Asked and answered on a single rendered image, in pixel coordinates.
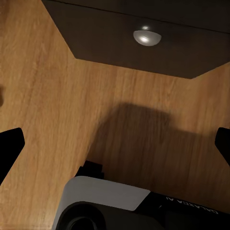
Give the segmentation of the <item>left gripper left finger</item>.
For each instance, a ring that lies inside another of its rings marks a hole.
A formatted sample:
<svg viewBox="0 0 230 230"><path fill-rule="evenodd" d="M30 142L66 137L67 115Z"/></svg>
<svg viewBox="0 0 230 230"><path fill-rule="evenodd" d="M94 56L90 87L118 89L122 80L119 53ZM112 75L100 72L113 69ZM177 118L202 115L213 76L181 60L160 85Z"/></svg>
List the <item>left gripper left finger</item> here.
<svg viewBox="0 0 230 230"><path fill-rule="evenodd" d="M0 132L0 185L25 146L20 127Z"/></svg>

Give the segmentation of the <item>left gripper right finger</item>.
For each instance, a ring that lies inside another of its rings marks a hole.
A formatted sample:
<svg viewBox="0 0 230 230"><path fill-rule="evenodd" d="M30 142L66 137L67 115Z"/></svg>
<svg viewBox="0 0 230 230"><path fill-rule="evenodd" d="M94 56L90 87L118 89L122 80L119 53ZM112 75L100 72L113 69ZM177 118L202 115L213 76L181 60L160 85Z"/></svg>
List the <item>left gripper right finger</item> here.
<svg viewBox="0 0 230 230"><path fill-rule="evenodd" d="M215 145L230 166L230 129L219 127Z"/></svg>

